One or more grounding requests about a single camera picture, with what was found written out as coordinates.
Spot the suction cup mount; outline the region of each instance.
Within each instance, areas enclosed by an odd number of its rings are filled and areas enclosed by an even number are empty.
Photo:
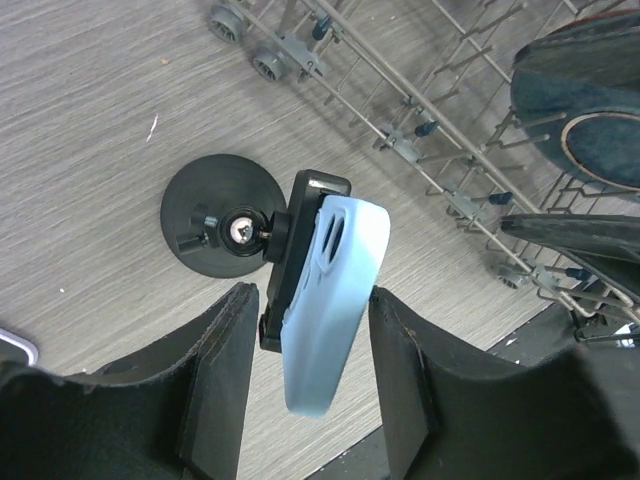
[[[272,218],[285,209],[269,172],[244,157],[220,154],[194,160],[176,174],[160,220],[169,248],[184,265],[208,277],[236,278],[265,265]]]
[[[382,264],[387,212],[351,198],[348,180],[298,172],[289,205],[266,170],[234,155],[184,167],[165,192],[165,239],[192,270],[217,278],[273,263],[260,347],[282,353],[293,413],[328,410]]]

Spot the black suction cup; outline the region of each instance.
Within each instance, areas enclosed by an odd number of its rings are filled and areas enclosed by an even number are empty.
[[[186,165],[169,182],[160,208],[162,233],[191,270],[214,278],[255,272],[260,233],[287,204],[264,168],[237,155],[210,155]]]

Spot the gray wood floor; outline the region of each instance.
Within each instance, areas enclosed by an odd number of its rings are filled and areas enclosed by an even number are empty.
[[[417,0],[365,2],[359,28],[416,74],[449,27]],[[490,276],[482,243],[454,231],[413,170],[375,153],[364,129],[346,129],[344,110],[323,108],[311,82],[265,83],[246,53],[257,32],[245,49],[226,45],[207,30],[207,10],[205,0],[1,2],[0,326],[33,340],[43,367],[91,371],[189,321],[234,283],[184,268],[158,222],[172,175],[216,152],[258,161],[287,196],[298,169],[351,179],[357,196],[391,214],[379,284],[480,347],[541,308],[531,291]],[[540,24],[535,8],[523,18]],[[526,42],[522,25],[511,30],[496,51],[505,64]],[[331,55],[343,71],[348,55]],[[469,85],[485,74],[474,71]],[[366,94],[367,72],[356,80],[352,93]],[[457,121],[471,122],[469,102],[449,105]],[[535,196],[552,174],[536,162],[518,183]],[[264,288],[268,276],[245,280]],[[322,421],[287,414],[280,359],[258,351],[239,478],[302,478],[378,424],[366,322]]]

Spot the smartphone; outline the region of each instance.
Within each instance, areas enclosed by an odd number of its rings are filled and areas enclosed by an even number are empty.
[[[30,341],[0,328],[0,359],[35,365],[38,349]]]

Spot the plastic wheel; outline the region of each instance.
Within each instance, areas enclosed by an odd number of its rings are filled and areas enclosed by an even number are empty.
[[[498,280],[513,290],[518,290],[531,282],[529,276],[516,265],[500,263],[495,270]]]
[[[262,45],[253,58],[253,66],[258,74],[268,82],[277,82],[289,70],[282,57],[270,47]]]
[[[211,8],[209,28],[221,40],[236,45],[247,30],[247,22],[229,7],[215,5]]]

